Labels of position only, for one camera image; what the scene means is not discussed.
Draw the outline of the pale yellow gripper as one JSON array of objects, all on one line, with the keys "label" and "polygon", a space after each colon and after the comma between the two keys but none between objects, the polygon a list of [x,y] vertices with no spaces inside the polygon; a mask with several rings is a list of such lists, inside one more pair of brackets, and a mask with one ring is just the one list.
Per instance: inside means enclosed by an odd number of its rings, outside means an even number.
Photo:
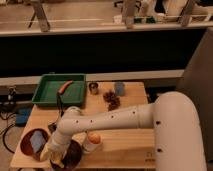
[{"label": "pale yellow gripper", "polygon": [[40,153],[40,160],[41,161],[44,161],[44,160],[47,160],[47,159],[50,160],[50,157],[51,157],[52,154],[61,155],[61,159],[63,159],[64,153],[60,148],[53,147],[53,146],[49,145],[48,143],[46,143],[44,148],[42,149],[42,151]]}]

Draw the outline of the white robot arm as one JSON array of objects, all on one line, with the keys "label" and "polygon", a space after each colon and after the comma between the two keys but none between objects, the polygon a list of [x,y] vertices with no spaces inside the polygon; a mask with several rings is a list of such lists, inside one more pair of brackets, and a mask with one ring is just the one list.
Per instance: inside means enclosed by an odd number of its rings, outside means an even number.
[{"label": "white robot arm", "polygon": [[196,107],[189,97],[176,91],[150,104],[94,115],[83,116],[79,108],[70,107],[59,119],[40,158],[60,166],[73,135],[134,128],[154,130],[156,171],[207,171]]}]

